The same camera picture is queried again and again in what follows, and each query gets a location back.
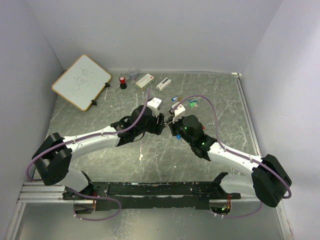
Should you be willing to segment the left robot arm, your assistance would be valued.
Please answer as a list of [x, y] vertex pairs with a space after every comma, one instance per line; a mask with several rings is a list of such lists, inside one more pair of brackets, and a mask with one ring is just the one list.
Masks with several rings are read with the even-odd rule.
[[73, 169], [71, 161], [98, 150], [133, 143], [145, 133], [160, 135], [165, 127], [164, 119], [163, 113], [155, 113], [151, 107], [140, 105], [130, 116], [101, 130], [78, 136], [51, 134], [32, 160], [46, 186], [61, 184], [86, 200], [93, 195], [94, 184], [84, 171]]

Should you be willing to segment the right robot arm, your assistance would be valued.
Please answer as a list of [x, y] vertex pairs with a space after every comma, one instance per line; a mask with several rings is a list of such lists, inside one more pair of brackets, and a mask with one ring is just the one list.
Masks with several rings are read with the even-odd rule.
[[224, 176], [214, 184], [212, 193], [216, 198], [223, 199], [229, 193], [244, 193], [256, 196], [263, 204], [275, 208], [288, 196], [292, 181], [275, 156], [250, 155], [220, 144], [216, 138], [205, 134], [195, 115], [180, 119], [171, 116], [168, 126], [171, 134], [179, 135], [197, 157], [227, 164], [242, 173], [241, 176]]

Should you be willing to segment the green tag key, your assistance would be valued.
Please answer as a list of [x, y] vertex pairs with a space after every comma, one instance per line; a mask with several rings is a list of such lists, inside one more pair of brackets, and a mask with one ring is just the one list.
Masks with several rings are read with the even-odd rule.
[[197, 108], [197, 107], [199, 106], [199, 104], [198, 104], [198, 101], [197, 101], [197, 100], [190, 99], [188, 102], [189, 102], [189, 107], [190, 107], [191, 109], [193, 109], [193, 108]]

